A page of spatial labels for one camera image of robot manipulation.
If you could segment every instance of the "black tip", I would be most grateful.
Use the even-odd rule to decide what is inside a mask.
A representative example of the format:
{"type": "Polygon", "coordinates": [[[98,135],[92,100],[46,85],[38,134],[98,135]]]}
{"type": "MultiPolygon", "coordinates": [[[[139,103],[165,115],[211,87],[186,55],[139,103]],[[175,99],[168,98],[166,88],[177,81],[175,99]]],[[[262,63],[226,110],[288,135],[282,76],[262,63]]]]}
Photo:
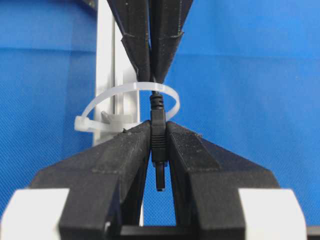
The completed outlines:
{"type": "Polygon", "coordinates": [[[165,164],[163,162],[155,164],[155,182],[156,190],[163,192],[165,190],[165,164]]]}

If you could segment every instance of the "blue backdrop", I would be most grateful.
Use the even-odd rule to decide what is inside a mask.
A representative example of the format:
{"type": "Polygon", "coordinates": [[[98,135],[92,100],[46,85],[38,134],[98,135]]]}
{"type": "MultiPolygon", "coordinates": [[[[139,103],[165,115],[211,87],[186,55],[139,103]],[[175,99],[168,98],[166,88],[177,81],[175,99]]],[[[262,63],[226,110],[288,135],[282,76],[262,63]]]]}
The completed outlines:
{"type": "MultiPolygon", "coordinates": [[[[318,0],[194,0],[166,78],[182,103],[173,120],[271,169],[308,225],[320,225],[319,9],[318,0]]],[[[94,96],[97,18],[71,0],[2,0],[0,21],[1,215],[39,169],[91,146],[73,121],[94,96]]],[[[166,172],[157,193],[148,171],[147,225],[175,224],[166,172]]]]}

